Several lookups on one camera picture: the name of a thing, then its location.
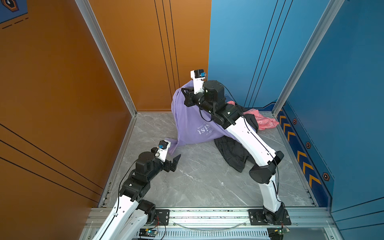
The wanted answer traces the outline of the purple cloth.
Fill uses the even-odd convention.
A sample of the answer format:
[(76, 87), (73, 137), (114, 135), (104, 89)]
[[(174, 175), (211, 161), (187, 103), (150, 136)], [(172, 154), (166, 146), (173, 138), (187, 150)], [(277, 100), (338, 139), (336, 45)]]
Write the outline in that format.
[(185, 96), (179, 88), (175, 91), (171, 104), (178, 137), (175, 140), (168, 139), (171, 142), (169, 154), (172, 155), (178, 147), (205, 143), (223, 136), (235, 139), (220, 125), (213, 121), (209, 122), (211, 117), (208, 113), (199, 110), (197, 106), (186, 107), (184, 102)]

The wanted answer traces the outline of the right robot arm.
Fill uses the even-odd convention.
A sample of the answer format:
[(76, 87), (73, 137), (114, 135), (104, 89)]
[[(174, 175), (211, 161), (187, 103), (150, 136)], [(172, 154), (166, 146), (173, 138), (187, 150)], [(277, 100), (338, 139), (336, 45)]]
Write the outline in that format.
[(269, 147), (258, 136), (238, 106), (226, 102), (225, 87), (218, 81), (204, 82), (200, 90), (184, 87), (181, 92), (187, 107), (197, 106), (209, 113), (211, 119), (233, 135), (253, 157), (255, 164), (249, 174), (262, 193), (263, 221), (269, 225), (282, 224), (286, 209), (279, 197), (276, 173), (284, 154)]

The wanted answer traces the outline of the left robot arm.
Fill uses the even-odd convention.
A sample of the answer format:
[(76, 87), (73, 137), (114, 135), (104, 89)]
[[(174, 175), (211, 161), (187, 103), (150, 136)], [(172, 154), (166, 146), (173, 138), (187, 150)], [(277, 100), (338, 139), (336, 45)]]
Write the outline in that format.
[(140, 230), (156, 218), (156, 205), (144, 200), (151, 180), (160, 172), (175, 172), (181, 158), (162, 159), (167, 151), (143, 152), (135, 161), (135, 169), (128, 172), (125, 182), (119, 185), (117, 201), (110, 214), (93, 237), (94, 240), (132, 240)]

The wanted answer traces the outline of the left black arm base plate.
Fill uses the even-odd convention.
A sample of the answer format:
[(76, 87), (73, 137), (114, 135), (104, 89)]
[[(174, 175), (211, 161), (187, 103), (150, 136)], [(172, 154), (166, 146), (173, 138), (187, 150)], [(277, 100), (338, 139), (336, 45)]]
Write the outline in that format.
[(168, 226), (170, 220), (169, 209), (155, 209), (151, 210), (148, 214), (146, 225), (154, 226), (160, 223), (161, 225)]

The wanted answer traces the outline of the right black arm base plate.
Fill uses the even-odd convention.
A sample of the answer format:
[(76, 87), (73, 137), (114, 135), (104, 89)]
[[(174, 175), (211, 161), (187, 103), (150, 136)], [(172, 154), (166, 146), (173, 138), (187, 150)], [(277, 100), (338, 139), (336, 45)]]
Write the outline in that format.
[(252, 226), (290, 226), (292, 224), (285, 209), (280, 209), (276, 213), (264, 209), (249, 209), (248, 214)]

